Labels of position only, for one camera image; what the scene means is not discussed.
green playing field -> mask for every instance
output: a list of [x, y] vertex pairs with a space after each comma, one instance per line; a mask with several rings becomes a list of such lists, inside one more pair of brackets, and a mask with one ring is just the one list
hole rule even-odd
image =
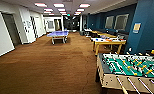
[[111, 72], [123, 75], [154, 77], [154, 61], [104, 58]]

window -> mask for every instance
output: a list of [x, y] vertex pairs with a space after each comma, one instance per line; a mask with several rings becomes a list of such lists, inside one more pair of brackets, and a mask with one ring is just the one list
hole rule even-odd
[[117, 30], [125, 30], [125, 26], [127, 24], [128, 15], [129, 14], [118, 15], [116, 17], [116, 22], [115, 22], [114, 29], [117, 29]]
[[109, 16], [109, 17], [106, 18], [106, 25], [105, 25], [105, 28], [112, 29], [113, 18], [114, 18], [114, 16]]

doorway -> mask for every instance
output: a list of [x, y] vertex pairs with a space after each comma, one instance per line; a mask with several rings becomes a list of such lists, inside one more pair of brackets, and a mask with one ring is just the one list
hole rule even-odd
[[12, 14], [2, 13], [3, 19], [5, 21], [6, 27], [8, 29], [9, 35], [11, 37], [12, 43], [14, 46], [20, 45], [21, 40], [16, 28], [16, 24]]
[[55, 24], [55, 31], [61, 31], [62, 29], [61, 19], [54, 19], [54, 24]]

wooden table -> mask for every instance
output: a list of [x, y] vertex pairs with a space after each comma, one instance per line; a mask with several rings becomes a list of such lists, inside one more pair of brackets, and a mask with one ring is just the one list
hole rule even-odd
[[107, 33], [102, 33], [100, 31], [90, 31], [91, 33], [93, 34], [96, 34], [96, 35], [105, 35], [106, 37], [110, 37], [110, 38], [117, 38], [117, 36], [114, 36], [114, 35], [110, 35], [110, 34], [107, 34]]
[[122, 41], [120, 41], [120, 40], [107, 41], [106, 39], [102, 39], [102, 38], [91, 38], [91, 40], [93, 40], [93, 51], [96, 48], [96, 53], [95, 53], [96, 56], [98, 54], [99, 46], [100, 45], [119, 45], [118, 50], [117, 50], [117, 54], [119, 54], [122, 45], [126, 43], [126, 40], [122, 40]]

exit sign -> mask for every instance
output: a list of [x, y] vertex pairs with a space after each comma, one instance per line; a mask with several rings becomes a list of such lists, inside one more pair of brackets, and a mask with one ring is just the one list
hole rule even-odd
[[70, 16], [70, 14], [67, 14], [67, 16]]

